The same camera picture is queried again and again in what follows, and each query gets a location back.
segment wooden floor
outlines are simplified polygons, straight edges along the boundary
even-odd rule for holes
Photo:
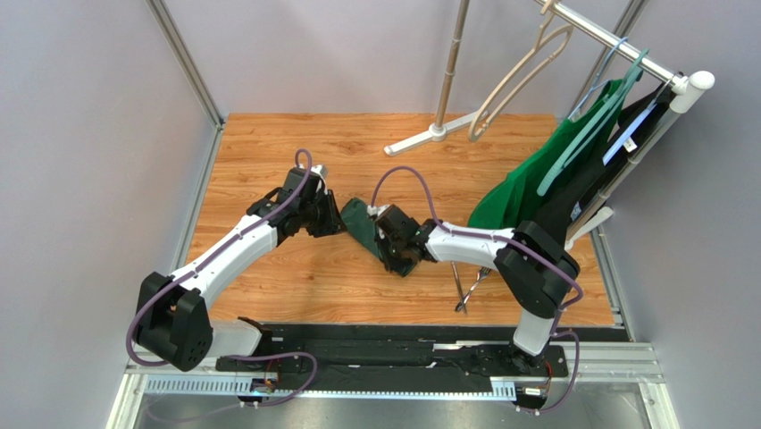
[[[190,259],[198,257],[235,225],[246,209],[282,185],[299,147],[326,164],[327,182],[339,208],[352,197],[370,201],[380,176],[407,164],[429,186],[443,220],[465,224],[494,185],[537,150],[556,127],[549,115],[504,116],[478,143],[465,132],[397,157],[383,147],[431,123],[429,114],[233,114],[227,123],[205,195]],[[422,222],[429,217],[414,176],[398,172],[379,195]],[[581,265],[586,297],[569,308],[563,324],[612,324],[613,317],[589,239],[573,256]],[[464,287],[476,268],[459,265]],[[378,324],[517,324],[521,308],[498,275],[473,294],[468,313],[455,313],[457,292],[449,264],[423,263],[406,278],[382,263],[348,234],[313,239],[300,232],[251,265],[217,299],[212,318],[239,315],[263,322]]]

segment dark green cloth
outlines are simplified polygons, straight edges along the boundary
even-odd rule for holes
[[[531,219],[549,200],[553,189],[564,187],[573,178],[579,168],[587,162],[594,147],[607,145],[607,138],[618,120],[620,108],[611,115],[598,135],[593,137],[594,140],[557,176],[547,194],[544,197],[537,194],[537,188],[552,164],[622,83],[622,80],[611,80],[587,113],[575,122],[564,120],[540,150],[511,171],[504,181],[481,200],[468,219],[468,226],[490,230],[514,228],[522,221]]]
[[[346,224],[349,235],[375,255],[378,260],[381,260],[381,252],[378,250],[378,243],[375,242],[375,222],[367,216],[367,203],[359,198],[351,198],[344,208],[341,209],[341,220]],[[399,269],[400,271],[397,271],[397,273],[405,277],[414,268],[415,264],[410,264],[403,269]]]

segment white end cap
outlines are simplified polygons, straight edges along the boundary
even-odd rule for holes
[[[696,71],[687,79],[684,94],[676,96],[669,107],[678,114],[685,114],[704,92],[714,86],[716,79],[710,71]]]

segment green hanger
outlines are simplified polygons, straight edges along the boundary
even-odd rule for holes
[[[581,129],[579,134],[571,141],[571,144],[565,149],[562,155],[557,158],[554,164],[549,168],[544,179],[542,179],[539,187],[537,188],[537,194],[540,197],[544,197],[555,181],[558,175],[568,166],[578,154],[597,136],[600,130],[610,120],[611,116],[617,112],[623,105],[623,101],[626,95],[634,86],[634,83],[642,77],[642,69],[640,64],[642,59],[650,52],[649,49],[645,49],[640,53],[634,62],[631,63],[631,67],[623,76],[623,84],[616,90],[608,99],[605,100],[605,104],[598,110],[595,115],[590,119],[586,126]]]

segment black garment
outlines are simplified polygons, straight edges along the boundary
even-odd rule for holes
[[[609,140],[611,144],[615,143],[615,141],[618,140],[618,137],[626,130],[629,124],[638,116],[640,116],[642,111],[648,108],[650,101],[655,96],[658,96],[658,99],[656,100],[656,106],[653,108],[653,111],[650,112],[648,117],[645,118],[640,126],[637,127],[637,129],[634,130],[634,132],[631,134],[631,139],[634,140],[634,143],[637,144],[637,147],[641,147],[642,144],[644,144],[645,141],[649,139],[649,137],[653,134],[653,131],[655,131],[658,121],[660,121],[663,115],[668,111],[669,104],[671,104],[673,98],[676,97],[676,94],[674,94],[671,90],[664,90],[663,93],[658,95],[660,90],[661,87],[658,87],[658,89],[655,91],[651,92],[642,99],[631,103],[631,105],[621,111],[621,116],[618,119],[618,126],[620,128]],[[613,178],[615,178],[615,176],[621,170],[623,170],[623,168],[627,165],[629,155],[630,153],[626,152],[625,150],[619,150],[615,153],[610,162],[605,166],[605,171],[603,174],[592,186],[590,186],[590,188],[587,190],[587,193],[579,199],[579,208],[581,210],[583,210],[583,208],[585,208],[590,203],[590,201],[595,197],[600,189],[610,183],[610,181],[612,181]]]
[[[611,144],[618,140],[629,125],[657,97],[653,110],[631,135],[631,139],[634,140],[638,147],[649,138],[655,130],[658,121],[668,110],[668,105],[673,98],[673,94],[669,90],[664,90],[662,94],[658,95],[661,88],[658,87],[652,93],[635,101],[621,111],[618,119],[619,129],[608,140]],[[590,155],[589,161],[577,171],[573,179],[565,187],[556,189],[550,200],[533,216],[532,220],[547,231],[553,240],[556,240],[558,243],[565,243],[565,235],[573,221],[572,213],[574,208],[583,209],[586,207],[598,190],[606,186],[626,166],[629,153],[623,149],[616,152],[607,165],[603,164],[603,155],[610,146],[598,145],[595,147],[595,151]]]

